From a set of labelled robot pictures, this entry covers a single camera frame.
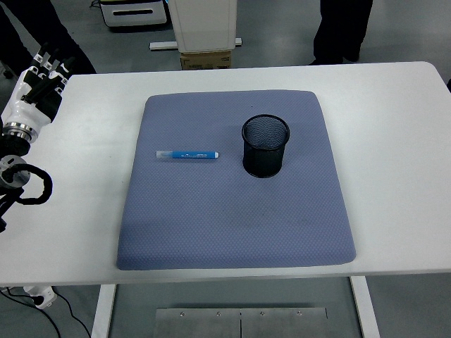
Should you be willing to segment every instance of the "black pants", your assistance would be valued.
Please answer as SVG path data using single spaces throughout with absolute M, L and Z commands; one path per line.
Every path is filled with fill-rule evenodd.
M 75 74 L 96 73 L 86 54 L 63 26 L 50 0 L 0 0 L 19 19 L 39 45 L 49 43 L 49 51 L 59 49 L 58 60 L 76 58 Z M 30 67 L 32 55 L 0 7 L 0 60 L 16 74 Z
M 321 0 L 321 24 L 314 39 L 316 60 L 342 63 L 358 58 L 373 0 Z

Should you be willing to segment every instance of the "robotic hand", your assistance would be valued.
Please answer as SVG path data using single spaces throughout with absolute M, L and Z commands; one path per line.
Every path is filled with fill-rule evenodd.
M 28 154 L 30 145 L 39 136 L 41 128 L 51 123 L 61 104 L 61 93 L 72 75 L 74 58 L 58 63 L 56 50 L 44 60 L 47 44 L 33 58 L 31 66 L 22 72 L 11 98 L 0 118 L 0 232 L 6 228 L 1 218 L 14 204 L 42 204 L 52 190 L 52 181 L 45 171 L 27 164 L 21 156 Z M 23 186 L 30 173 L 44 182 L 44 191 L 38 198 L 22 199 Z

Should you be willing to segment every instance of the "white table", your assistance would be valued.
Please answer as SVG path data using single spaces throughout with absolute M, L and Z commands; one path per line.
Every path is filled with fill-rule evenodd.
M 147 98 L 177 92 L 309 90 L 323 109 L 357 250 L 308 268 L 120 271 L 116 249 Z M 123 284 L 223 277 L 451 271 L 451 94 L 428 63 L 73 76 L 25 157 L 51 199 L 16 204 L 0 234 L 0 285 Z M 40 182 L 26 187 L 40 193 Z

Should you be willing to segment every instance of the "black cable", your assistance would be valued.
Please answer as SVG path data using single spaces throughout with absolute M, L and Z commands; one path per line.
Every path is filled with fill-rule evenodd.
M 56 326 L 55 322 L 54 322 L 54 321 L 50 318 L 50 316 L 47 315 L 43 310 L 41 310 L 41 309 L 39 309 L 39 308 L 37 308 L 37 307 L 35 307 L 35 306 L 31 306 L 30 304 L 26 304 L 26 303 L 22 303 L 21 301 L 17 301 L 17 300 L 15 300 L 14 298 L 11 298 L 11 297 L 9 297 L 9 296 L 6 296 L 1 290 L 0 290 L 0 294 L 1 294 L 2 296 L 6 297 L 7 299 L 10 299 L 10 300 L 12 300 L 12 301 L 14 301 L 14 302 L 16 302 L 16 303 L 19 303 L 19 304 L 22 304 L 22 305 L 27 306 L 27 307 L 29 307 L 29 308 L 33 308 L 33 309 L 35 309 L 35 310 L 38 310 L 40 313 L 42 313 L 43 315 L 45 315 L 45 316 L 47 317 L 47 319 L 51 322 L 51 324 L 54 326 L 54 328 L 55 328 L 55 330 L 56 330 L 56 333 L 57 333 L 57 335 L 58 335 L 58 338 L 61 338 L 61 334 L 59 333 L 58 327 Z
M 54 290 L 54 293 L 55 293 L 56 295 L 58 295 L 59 297 L 61 297 L 62 299 L 64 299 L 64 301 L 68 304 L 69 311 L 70 311 L 70 315 L 72 316 L 72 318 L 75 319 L 76 321 L 78 321 L 78 322 L 84 327 L 84 329 L 85 329 L 85 331 L 86 331 L 88 337 L 91 338 L 91 334 L 89 333 L 89 330 L 87 329 L 86 325 L 83 324 L 83 322 L 82 322 L 80 319 L 78 319 L 77 317 L 75 317 L 75 316 L 73 315 L 72 307 L 70 306 L 69 301 L 68 301 L 66 298 L 64 298 L 61 294 L 59 294 L 58 292 L 56 292 L 55 290 Z

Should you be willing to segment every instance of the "pen holder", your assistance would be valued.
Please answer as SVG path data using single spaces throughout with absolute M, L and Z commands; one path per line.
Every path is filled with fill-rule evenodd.
M 282 168 L 283 152 L 290 138 L 284 120 L 274 115 L 257 115 L 242 126 L 245 142 L 242 164 L 255 177 L 271 177 Z

